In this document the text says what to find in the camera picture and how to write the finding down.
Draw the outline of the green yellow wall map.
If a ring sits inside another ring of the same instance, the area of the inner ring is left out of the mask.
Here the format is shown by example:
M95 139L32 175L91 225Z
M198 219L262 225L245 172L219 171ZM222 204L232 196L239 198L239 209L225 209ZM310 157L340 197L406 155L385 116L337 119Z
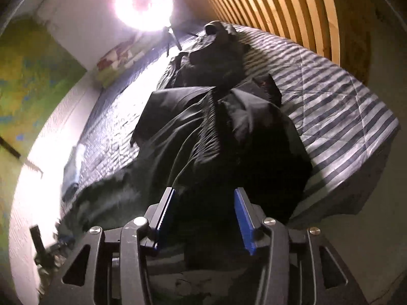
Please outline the green yellow wall map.
M85 68L30 17L1 35L1 138L27 156L47 119Z

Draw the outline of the black and white hanging strip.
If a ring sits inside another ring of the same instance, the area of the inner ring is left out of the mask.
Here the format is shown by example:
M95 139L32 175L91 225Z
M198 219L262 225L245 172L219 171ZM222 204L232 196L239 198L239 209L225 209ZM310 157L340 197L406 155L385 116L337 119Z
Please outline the black and white hanging strip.
M40 173L41 176L43 176L43 171L37 167L33 162L28 160L28 158L21 153L19 153L11 144L9 144L4 138L0 137L0 144L1 146L13 157L15 157L21 164L26 165L30 169L32 169L35 172Z

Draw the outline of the folded light blue towel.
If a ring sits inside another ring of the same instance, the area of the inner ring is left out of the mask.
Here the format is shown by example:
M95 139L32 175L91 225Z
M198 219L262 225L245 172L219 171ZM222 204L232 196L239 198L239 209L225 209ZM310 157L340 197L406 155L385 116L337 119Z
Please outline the folded light blue towel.
M81 166L84 159L86 146L78 143L72 148L68 162L63 169L63 182L61 186L61 200L72 200L79 187Z

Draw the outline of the black trousers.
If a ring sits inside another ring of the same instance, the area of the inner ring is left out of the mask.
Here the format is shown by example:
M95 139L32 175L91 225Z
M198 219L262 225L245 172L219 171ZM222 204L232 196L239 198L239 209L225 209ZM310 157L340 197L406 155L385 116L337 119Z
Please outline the black trousers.
M290 300L290 232L286 227L312 176L312 163L281 98L245 83L236 88L178 87L154 91L131 141L135 160L83 188L63 217L59 233L75 247L56 274L44 304L112 304L112 260L119 259L118 304L152 304L147 259L183 245L189 263L233 263L213 253L227 242L243 245L234 191L244 188L264 233L240 292L257 304ZM141 245L150 205L165 189L177 193L173 225L159 250Z

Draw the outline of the folded green floral blanket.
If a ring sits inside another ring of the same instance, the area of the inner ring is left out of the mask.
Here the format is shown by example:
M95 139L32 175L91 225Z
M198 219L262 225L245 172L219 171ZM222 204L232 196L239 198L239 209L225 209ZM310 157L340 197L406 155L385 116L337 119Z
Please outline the folded green floral blanket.
M137 32L100 58L95 67L95 79L106 89L118 76L130 69L162 39L158 32Z

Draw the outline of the striped blue grey bedspread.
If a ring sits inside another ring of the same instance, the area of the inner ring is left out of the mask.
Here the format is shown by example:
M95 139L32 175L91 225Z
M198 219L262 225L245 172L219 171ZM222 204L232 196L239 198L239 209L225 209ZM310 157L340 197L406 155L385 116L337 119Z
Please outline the striped blue grey bedspread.
M272 75L282 109L292 119L314 172L291 221L299 226L328 216L357 214L386 166L399 121L351 74L289 39L238 26L250 44L249 77ZM79 187L105 178L136 158L130 134L159 78L176 55L157 45L125 71L96 102L80 141L85 145Z

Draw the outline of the wooden slatted bed rail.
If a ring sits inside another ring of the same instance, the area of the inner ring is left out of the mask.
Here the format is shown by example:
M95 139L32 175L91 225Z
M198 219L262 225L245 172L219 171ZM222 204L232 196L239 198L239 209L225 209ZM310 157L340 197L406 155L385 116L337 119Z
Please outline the wooden slatted bed rail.
M246 25L341 61L334 0L186 0L195 17Z

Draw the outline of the dark grey button shirt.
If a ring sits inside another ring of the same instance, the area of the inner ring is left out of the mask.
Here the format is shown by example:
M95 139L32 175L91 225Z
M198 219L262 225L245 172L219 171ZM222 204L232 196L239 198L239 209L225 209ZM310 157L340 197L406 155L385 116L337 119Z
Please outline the dark grey button shirt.
M240 40L230 24L211 21L188 51L178 53L168 64L157 89L177 87L236 86L245 78L244 57L250 45Z

